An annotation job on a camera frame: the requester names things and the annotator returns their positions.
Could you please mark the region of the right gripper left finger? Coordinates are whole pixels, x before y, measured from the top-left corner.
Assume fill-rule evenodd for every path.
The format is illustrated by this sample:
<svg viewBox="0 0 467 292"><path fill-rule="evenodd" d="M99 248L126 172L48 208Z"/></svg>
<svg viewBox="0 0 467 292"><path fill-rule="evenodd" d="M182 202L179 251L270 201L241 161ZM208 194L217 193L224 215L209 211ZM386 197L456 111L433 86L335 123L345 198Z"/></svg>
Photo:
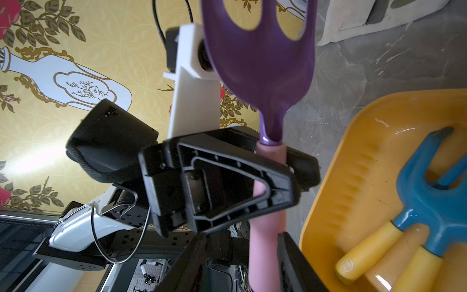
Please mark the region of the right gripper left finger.
<svg viewBox="0 0 467 292"><path fill-rule="evenodd" d="M156 292L201 292L207 263L207 237L197 234L187 245Z"/></svg>

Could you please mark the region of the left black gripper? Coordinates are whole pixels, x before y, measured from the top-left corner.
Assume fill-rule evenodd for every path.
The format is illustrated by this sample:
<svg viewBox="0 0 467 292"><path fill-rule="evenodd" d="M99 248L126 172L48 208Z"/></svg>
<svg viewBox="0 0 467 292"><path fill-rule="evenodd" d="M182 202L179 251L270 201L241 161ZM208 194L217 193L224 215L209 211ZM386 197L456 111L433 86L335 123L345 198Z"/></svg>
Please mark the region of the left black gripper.
<svg viewBox="0 0 467 292"><path fill-rule="evenodd" d="M81 121L66 143L67 156L100 183L110 183L134 201L126 213L105 204L103 217L139 227L149 213L155 228L164 220L150 209L138 154L158 143L159 133L114 102L101 100Z"/></svg>

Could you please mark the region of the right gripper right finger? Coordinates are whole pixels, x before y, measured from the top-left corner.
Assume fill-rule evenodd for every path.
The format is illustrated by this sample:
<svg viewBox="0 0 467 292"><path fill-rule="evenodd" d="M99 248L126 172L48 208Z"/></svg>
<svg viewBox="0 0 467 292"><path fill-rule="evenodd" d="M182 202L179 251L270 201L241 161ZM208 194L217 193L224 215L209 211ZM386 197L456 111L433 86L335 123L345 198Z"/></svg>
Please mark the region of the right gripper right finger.
<svg viewBox="0 0 467 292"><path fill-rule="evenodd" d="M277 259L282 292L327 292L319 276L287 232L278 235Z"/></svg>

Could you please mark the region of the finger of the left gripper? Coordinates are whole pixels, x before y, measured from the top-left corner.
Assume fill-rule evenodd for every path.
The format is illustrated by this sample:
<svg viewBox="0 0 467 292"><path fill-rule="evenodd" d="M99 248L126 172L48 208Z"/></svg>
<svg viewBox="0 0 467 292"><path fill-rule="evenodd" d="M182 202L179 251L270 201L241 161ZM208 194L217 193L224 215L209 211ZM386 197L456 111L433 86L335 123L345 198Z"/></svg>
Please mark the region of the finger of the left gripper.
<svg viewBox="0 0 467 292"><path fill-rule="evenodd" d="M233 131L174 137L143 147L139 164L154 228L162 237L182 225L213 233L292 207L299 182Z"/></svg>
<svg viewBox="0 0 467 292"><path fill-rule="evenodd" d="M247 126L212 130L207 134L250 152L256 151L256 144L260 139L260 133ZM321 182L318 160L311 155L287 147L286 165L294 170L302 192L309 191Z"/></svg>

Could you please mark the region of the purple rake pink handle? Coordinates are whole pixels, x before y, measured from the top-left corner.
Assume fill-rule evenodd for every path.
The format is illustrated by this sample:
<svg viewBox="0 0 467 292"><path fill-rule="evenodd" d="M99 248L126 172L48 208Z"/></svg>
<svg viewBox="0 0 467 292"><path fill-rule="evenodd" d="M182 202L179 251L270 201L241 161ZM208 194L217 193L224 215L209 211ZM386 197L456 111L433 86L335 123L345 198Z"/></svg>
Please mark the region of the purple rake pink handle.
<svg viewBox="0 0 467 292"><path fill-rule="evenodd" d="M315 63L317 2L308 1L298 40L282 31L275 1L264 1L253 30L237 26L222 1L202 1L205 44L212 66L233 94L260 113L256 152L287 171L283 120L310 89Z"/></svg>

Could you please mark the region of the teal rake yellow handle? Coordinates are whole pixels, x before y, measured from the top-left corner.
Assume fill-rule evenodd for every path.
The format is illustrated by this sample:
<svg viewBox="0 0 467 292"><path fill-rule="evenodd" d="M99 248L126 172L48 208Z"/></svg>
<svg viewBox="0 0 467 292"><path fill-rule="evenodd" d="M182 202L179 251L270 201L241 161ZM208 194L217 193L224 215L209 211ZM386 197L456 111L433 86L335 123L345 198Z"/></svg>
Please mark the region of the teal rake yellow handle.
<svg viewBox="0 0 467 292"><path fill-rule="evenodd" d="M425 178L437 150L453 132L453 127L445 127L429 133L403 166L396 179L403 210L338 260L334 270L343 284L351 285L358 280L407 229L421 224L429 228L428 238L419 246L392 291L433 290L446 251L453 244L467 241L467 157L462 156L439 179Z"/></svg>
<svg viewBox="0 0 467 292"><path fill-rule="evenodd" d="M463 156L432 183L425 179L431 160L430 156L412 155L396 180L403 210L393 225L400 231L425 225L429 235L392 287L395 292L432 291L446 251L467 241L467 158Z"/></svg>

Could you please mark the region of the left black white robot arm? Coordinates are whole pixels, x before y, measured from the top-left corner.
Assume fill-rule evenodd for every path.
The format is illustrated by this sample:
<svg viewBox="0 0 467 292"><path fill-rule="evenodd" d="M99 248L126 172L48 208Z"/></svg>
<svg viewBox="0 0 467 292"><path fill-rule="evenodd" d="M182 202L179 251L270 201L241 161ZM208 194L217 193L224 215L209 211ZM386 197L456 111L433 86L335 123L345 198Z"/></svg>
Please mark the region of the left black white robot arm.
<svg viewBox="0 0 467 292"><path fill-rule="evenodd" d="M227 228L295 206L321 179L316 158L287 148L285 162L274 162L260 156L258 138L239 126L158 142L155 129L99 102L66 154L110 188L91 203L70 203L35 256L99 271L129 255L176 258L202 232L213 257L247 264L247 242L228 238Z"/></svg>

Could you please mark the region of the yellow plastic storage tray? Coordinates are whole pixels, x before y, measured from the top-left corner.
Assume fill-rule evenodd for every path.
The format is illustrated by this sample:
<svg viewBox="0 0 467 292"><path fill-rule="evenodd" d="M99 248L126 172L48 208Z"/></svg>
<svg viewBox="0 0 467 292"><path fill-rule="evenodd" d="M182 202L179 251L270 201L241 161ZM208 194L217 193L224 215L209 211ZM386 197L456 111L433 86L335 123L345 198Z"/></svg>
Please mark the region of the yellow plastic storage tray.
<svg viewBox="0 0 467 292"><path fill-rule="evenodd" d="M300 249L331 292L387 292L421 250L429 229L415 225L351 285L336 263L403 208L397 176L424 138L452 126L426 175L436 180L467 152L467 92L399 92L364 107L351 121L323 178L300 236Z"/></svg>

